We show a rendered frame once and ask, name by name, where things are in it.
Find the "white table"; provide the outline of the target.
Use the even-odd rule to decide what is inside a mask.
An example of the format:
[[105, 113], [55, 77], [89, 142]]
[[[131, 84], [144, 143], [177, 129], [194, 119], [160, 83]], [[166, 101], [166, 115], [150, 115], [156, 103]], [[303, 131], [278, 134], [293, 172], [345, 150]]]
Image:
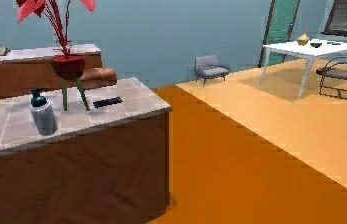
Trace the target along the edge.
[[280, 53], [284, 55], [290, 55], [296, 58], [306, 59], [307, 60], [306, 67], [303, 73], [301, 86], [298, 93], [298, 97], [301, 98], [304, 91], [305, 84], [309, 77], [312, 65], [317, 59], [333, 56], [338, 53], [347, 53], [346, 42], [337, 42], [335, 45], [329, 44], [328, 40], [313, 39], [313, 42], [319, 42], [321, 43], [321, 46], [318, 48], [314, 48], [310, 44], [301, 46], [298, 44], [297, 41], [264, 45], [264, 48], [265, 48], [264, 66], [262, 68], [262, 73], [261, 73], [259, 82], [262, 82], [266, 75], [268, 62], [269, 62], [269, 56], [271, 53]]

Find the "teal room door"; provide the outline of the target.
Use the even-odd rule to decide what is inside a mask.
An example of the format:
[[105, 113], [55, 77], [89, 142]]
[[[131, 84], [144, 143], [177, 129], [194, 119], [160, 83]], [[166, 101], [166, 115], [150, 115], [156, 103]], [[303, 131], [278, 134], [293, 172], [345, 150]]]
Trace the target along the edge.
[[271, 0], [262, 45], [288, 42], [300, 0]]

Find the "red house plant in pot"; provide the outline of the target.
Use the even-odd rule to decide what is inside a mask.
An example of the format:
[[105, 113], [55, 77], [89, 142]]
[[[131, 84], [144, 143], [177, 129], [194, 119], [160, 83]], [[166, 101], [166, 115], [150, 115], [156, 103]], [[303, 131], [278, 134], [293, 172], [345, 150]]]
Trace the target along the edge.
[[[69, 42], [69, 17], [70, 5], [73, 0], [66, 0], [65, 18], [61, 18], [61, 10], [59, 8], [58, 0], [15, 0], [18, 6], [17, 21], [22, 22], [24, 19], [34, 14], [39, 18], [45, 17], [49, 20], [53, 28], [54, 35], [56, 36], [58, 47], [61, 48], [66, 57], [71, 55]], [[63, 109], [67, 108], [67, 92], [66, 89], [70, 86], [75, 86], [82, 97], [82, 101], [86, 109], [88, 109], [87, 99], [84, 93], [84, 87], [80, 81], [80, 77], [84, 74], [85, 59], [77, 56], [71, 62], [60, 62], [56, 60], [52, 62], [52, 68], [61, 79]]]

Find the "grey soap dispenser bottle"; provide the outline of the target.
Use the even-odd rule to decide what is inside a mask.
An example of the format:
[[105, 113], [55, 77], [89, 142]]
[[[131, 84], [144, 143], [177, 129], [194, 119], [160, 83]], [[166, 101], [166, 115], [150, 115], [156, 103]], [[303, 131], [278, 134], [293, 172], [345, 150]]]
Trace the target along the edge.
[[32, 88], [30, 90], [32, 98], [29, 109], [39, 134], [49, 136], [56, 132], [57, 122], [51, 102], [41, 95], [41, 91], [42, 88]]

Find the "brown sideboard with pale top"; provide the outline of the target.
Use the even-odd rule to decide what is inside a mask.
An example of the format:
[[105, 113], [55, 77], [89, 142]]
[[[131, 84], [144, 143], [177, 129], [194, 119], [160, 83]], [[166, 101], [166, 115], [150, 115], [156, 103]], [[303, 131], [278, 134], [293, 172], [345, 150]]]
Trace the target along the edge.
[[60, 89], [61, 79], [52, 68], [57, 63], [71, 62], [77, 56], [85, 59], [84, 71], [103, 68], [101, 50], [94, 44], [74, 45], [66, 57], [60, 47], [11, 50], [0, 56], [0, 99], [26, 95], [33, 87]]

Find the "grey chair with black frame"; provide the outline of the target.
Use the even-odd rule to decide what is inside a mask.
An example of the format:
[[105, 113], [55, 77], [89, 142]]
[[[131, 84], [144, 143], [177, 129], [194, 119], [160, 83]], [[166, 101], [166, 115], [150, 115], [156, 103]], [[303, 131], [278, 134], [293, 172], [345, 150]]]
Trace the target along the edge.
[[339, 56], [329, 60], [324, 67], [318, 68], [316, 73], [321, 76], [319, 83], [319, 94], [325, 96], [325, 93], [322, 92], [322, 89], [332, 89], [336, 91], [335, 95], [328, 94], [328, 97], [338, 98], [347, 100], [347, 97], [343, 97], [342, 93], [344, 89], [326, 86], [324, 84], [325, 78], [335, 78], [347, 81], [347, 70], [340, 70], [337, 68], [337, 65], [347, 64], [347, 56]]

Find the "yellow vase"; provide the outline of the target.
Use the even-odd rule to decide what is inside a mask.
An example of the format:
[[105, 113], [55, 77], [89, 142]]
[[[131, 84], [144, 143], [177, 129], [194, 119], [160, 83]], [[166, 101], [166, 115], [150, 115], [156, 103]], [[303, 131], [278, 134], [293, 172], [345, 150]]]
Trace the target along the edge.
[[304, 32], [298, 37], [297, 43], [300, 46], [304, 46], [309, 42], [309, 37], [308, 37], [307, 33], [308, 33], [308, 31], [304, 30]]

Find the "black remote control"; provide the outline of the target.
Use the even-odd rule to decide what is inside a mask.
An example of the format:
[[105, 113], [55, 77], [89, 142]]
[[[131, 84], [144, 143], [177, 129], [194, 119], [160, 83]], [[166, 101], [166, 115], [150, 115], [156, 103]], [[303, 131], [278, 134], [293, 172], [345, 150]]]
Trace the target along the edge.
[[93, 106], [95, 108], [102, 108], [102, 107], [105, 107], [105, 106], [119, 104], [119, 103], [122, 103], [122, 102], [123, 102], [123, 100], [121, 99], [121, 97], [113, 97], [113, 98], [108, 98], [108, 99], [102, 99], [102, 100], [94, 101], [93, 102]]

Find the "brown cushioned seat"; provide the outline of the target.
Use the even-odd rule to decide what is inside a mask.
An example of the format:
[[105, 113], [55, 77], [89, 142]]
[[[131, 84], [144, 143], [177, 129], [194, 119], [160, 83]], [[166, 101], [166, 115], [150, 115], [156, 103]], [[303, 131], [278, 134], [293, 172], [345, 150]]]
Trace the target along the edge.
[[95, 89], [115, 85], [117, 75], [111, 68], [93, 68], [86, 70], [80, 81], [86, 90]]

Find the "dark framed picture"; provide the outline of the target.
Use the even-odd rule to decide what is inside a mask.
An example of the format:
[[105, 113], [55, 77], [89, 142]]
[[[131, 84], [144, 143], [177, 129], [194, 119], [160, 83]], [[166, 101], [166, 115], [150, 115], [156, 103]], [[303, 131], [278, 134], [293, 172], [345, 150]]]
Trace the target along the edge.
[[322, 34], [347, 37], [347, 0], [334, 0]]

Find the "brown counter with tiled top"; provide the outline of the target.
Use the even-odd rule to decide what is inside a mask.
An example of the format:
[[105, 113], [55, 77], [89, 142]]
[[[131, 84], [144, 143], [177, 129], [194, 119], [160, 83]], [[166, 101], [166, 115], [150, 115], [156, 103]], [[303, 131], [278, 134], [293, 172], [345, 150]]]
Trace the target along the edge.
[[170, 105], [136, 78], [62, 105], [47, 93], [57, 131], [39, 135], [27, 95], [0, 101], [0, 224], [146, 224], [169, 195]]

